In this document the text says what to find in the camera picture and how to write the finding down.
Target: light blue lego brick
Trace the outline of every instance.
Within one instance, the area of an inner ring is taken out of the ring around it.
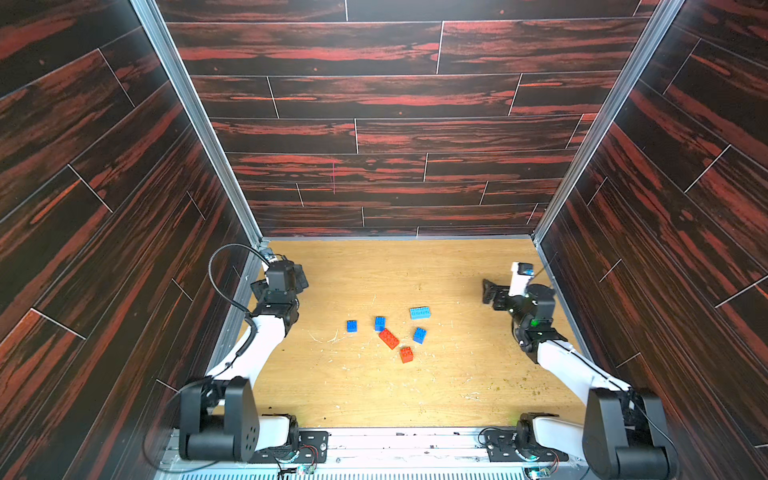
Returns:
[[[419,306],[411,308],[411,320],[421,320],[429,318],[432,314],[429,312],[428,306]]]
[[[416,329],[416,332],[413,334],[413,341],[423,345],[424,344],[424,338],[426,336],[427,336],[427,331],[426,330],[424,330],[424,329]]]

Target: vent grille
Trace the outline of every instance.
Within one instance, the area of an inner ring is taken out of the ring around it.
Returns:
[[[319,473],[312,480],[525,480],[520,471],[476,473]],[[285,480],[306,480],[306,475],[284,475]],[[277,474],[188,473],[181,480],[277,480]]]

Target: black cable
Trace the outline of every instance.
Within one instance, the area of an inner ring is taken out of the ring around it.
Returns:
[[[672,442],[672,439],[669,438],[669,435],[667,435],[666,433],[662,432],[661,429],[656,426],[656,424],[653,422],[653,420],[648,418],[648,414],[642,408],[640,408],[640,405],[638,405],[637,402],[634,403],[634,406],[636,406],[637,409],[640,410],[640,413],[643,414],[643,416],[648,421],[648,423],[650,423],[661,435],[664,435],[664,438],[666,438],[667,441],[670,443],[670,445],[672,445],[672,449],[674,450],[675,455],[677,455],[679,457],[680,453],[677,451],[677,447],[674,445],[674,442]]]
[[[168,401],[165,403],[165,407],[168,407],[170,405],[170,403],[173,402],[174,399],[177,396],[179,396],[184,390],[186,390],[188,388],[191,388],[191,387],[193,387],[195,385],[199,385],[199,384],[201,384],[203,382],[206,382],[206,379],[197,380],[196,382],[188,383],[185,386],[181,387],[181,390],[178,390],[177,392],[175,392],[171,396],[171,398],[168,399]],[[149,455],[147,454],[147,445],[146,445],[146,443],[147,443],[147,434],[148,433],[149,433],[149,431],[147,430],[144,433],[144,437],[141,439],[141,454],[144,456],[144,460],[147,461],[147,464],[149,464],[150,467],[154,468],[155,470],[157,470],[159,472],[174,473],[174,474],[190,473],[190,472],[196,472],[197,470],[202,470],[203,468],[212,467],[212,466],[214,466],[214,465],[216,465],[218,463],[218,460],[216,460],[215,462],[207,463],[206,465],[203,465],[201,467],[190,468],[189,470],[167,470],[165,468],[162,468],[159,465],[155,465],[154,463],[152,463],[152,461],[149,458]]]
[[[254,254],[257,257],[259,257],[259,260],[264,262],[266,265],[269,265],[270,262],[269,262],[269,260],[266,259],[266,257],[264,255],[259,253],[258,250],[256,250],[253,247],[249,247],[247,245],[243,245],[242,243],[228,243],[227,245],[223,245],[222,247],[219,247],[219,249],[216,250],[214,252],[214,254],[210,256],[210,260],[208,260],[208,279],[210,280],[210,284],[214,286],[214,290],[216,290],[216,293],[221,295],[222,298],[224,298],[227,302],[229,302],[235,308],[237,308],[239,310],[243,310],[249,317],[253,317],[253,312],[248,310],[248,308],[246,306],[244,306],[244,305],[234,301],[230,297],[224,295],[223,292],[221,290],[219,290],[219,286],[216,284],[216,282],[214,282],[214,272],[213,272],[214,259],[216,258],[216,255],[218,255],[221,250],[225,250],[225,249],[231,248],[231,247],[242,247],[242,248],[248,250],[252,254]]]
[[[488,428],[485,428],[485,429],[481,430],[481,431],[480,431],[480,433],[478,433],[478,443],[479,443],[480,445],[484,446],[484,447],[485,447],[485,446],[488,446],[488,443],[483,443],[483,442],[481,442],[481,441],[480,441],[480,436],[481,436],[483,433],[486,433],[488,430],[498,430],[498,431],[500,431],[500,432],[503,432],[503,431],[504,431],[504,429],[498,429],[498,428],[496,428],[496,427],[488,427]]]

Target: black mounting bracket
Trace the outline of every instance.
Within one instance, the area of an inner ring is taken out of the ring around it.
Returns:
[[[322,430],[301,430],[299,431],[299,445],[311,445],[315,447],[319,453],[317,463],[325,463],[328,459],[328,437],[329,433]],[[260,450],[254,452],[249,463],[274,464],[276,460],[280,460],[284,465],[308,465],[314,461],[314,457],[315,452],[307,447],[300,448],[298,453],[296,453],[296,451],[288,451],[283,457],[277,453]]]
[[[547,449],[545,447],[527,449],[525,452],[518,451],[515,446],[516,429],[493,429],[483,432],[485,437],[485,451],[488,453],[488,460],[496,462],[554,462],[555,456],[560,462],[568,461],[568,454],[559,450]]]

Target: light wood tabletop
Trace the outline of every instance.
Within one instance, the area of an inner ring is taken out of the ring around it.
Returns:
[[[275,241],[304,266],[300,318],[254,386],[261,414],[302,427],[515,425],[523,412],[582,422],[584,405],[518,348],[506,312],[483,305],[482,279],[509,282],[511,263],[541,261],[530,240]],[[550,284],[546,272],[535,283]],[[428,306],[432,318],[411,321]],[[385,316],[394,350],[374,331]],[[357,333],[346,332],[356,320]],[[558,304],[555,327],[573,343]],[[427,330],[423,345],[416,327]],[[403,364],[399,349],[414,360]]]

